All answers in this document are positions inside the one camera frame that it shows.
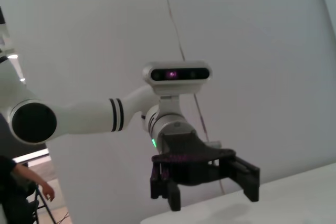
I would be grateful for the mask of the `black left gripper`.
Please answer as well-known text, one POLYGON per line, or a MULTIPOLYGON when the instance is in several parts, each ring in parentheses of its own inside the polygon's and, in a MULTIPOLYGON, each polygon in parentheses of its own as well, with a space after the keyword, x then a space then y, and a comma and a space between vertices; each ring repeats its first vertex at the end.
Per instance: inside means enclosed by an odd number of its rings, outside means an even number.
POLYGON ((206 145, 194 132, 162 134, 162 153, 152 157, 152 199, 166 199, 171 211, 181 210, 178 184, 196 186, 229 178, 251 202, 259 201, 260 168, 236 156, 231 149, 206 145), (211 162, 219 161, 219 166, 211 162))

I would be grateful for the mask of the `bystander bare hand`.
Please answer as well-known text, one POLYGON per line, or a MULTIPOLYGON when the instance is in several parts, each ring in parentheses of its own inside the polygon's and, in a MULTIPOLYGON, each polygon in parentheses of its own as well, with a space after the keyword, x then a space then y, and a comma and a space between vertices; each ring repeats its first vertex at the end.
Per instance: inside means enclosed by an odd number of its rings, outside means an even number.
POLYGON ((54 189, 47 183, 47 182, 42 182, 40 184, 41 188, 42 188, 42 192, 44 197, 49 200, 50 202, 52 202, 55 198, 55 191, 54 189))

